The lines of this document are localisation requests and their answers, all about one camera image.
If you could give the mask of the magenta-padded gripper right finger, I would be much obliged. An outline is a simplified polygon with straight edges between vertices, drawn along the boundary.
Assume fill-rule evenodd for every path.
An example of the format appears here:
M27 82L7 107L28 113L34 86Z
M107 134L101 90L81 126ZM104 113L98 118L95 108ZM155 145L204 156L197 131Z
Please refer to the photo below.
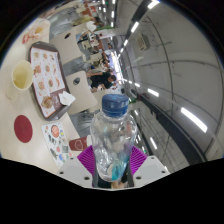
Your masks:
M147 156L140 149L132 148L128 170L130 187L143 187L169 174L156 156Z

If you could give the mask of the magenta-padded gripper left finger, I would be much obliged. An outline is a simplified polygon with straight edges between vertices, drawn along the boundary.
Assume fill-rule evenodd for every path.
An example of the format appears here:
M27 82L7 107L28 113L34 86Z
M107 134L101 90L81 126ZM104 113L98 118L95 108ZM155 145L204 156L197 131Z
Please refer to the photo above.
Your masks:
M92 188L96 177L94 152L91 146L78 156L68 159L58 170L57 175L84 188Z

